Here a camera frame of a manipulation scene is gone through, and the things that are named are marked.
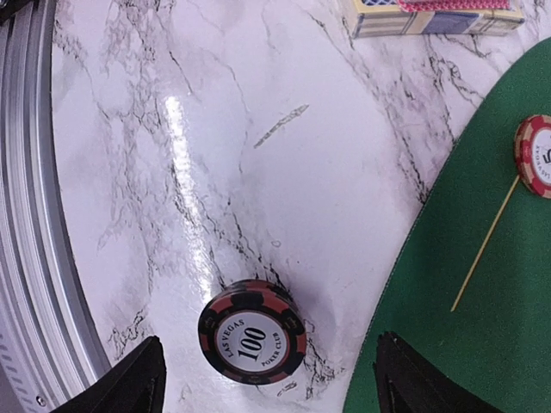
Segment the poker chip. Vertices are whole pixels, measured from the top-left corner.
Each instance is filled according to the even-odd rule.
[[[306,330],[283,288],[242,280],[214,297],[199,317],[205,358],[227,378],[267,385],[293,374],[306,355]]]
[[[529,117],[517,129],[515,163],[524,185],[551,199],[551,116]]]

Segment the green felt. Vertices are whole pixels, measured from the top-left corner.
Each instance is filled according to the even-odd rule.
[[[517,176],[515,131],[532,114],[551,114],[551,40],[499,80],[444,166],[368,330],[346,413],[379,411],[372,364],[386,330],[505,412],[551,411],[551,200],[518,184],[449,311]]]

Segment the red and white poker chip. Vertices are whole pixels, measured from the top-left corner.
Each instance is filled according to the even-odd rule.
[[[551,199],[551,116],[530,116],[517,130],[515,163],[534,194]]]

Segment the box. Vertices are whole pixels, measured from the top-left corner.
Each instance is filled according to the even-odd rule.
[[[350,35],[494,34],[504,35],[524,23],[518,0],[508,10],[453,10],[407,13],[394,0],[340,0]]]

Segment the marble surface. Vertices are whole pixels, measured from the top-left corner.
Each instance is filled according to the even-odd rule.
[[[53,124],[71,244],[116,363],[156,334],[167,412],[336,412],[394,260],[461,130],[551,34],[351,40],[333,0],[59,0]],[[203,358],[224,286],[287,288],[307,356],[275,385]]]

